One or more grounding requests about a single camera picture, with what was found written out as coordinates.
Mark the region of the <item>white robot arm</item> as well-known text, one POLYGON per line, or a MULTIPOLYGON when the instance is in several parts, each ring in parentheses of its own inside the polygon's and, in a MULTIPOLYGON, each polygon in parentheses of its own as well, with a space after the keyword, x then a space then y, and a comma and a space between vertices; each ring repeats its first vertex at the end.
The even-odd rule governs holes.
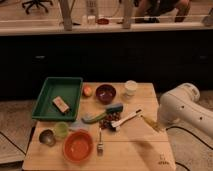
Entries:
POLYGON ((165 92, 160 97, 157 122, 169 126, 181 119, 213 138, 213 111, 198 105, 199 98, 198 88, 191 83, 165 92))

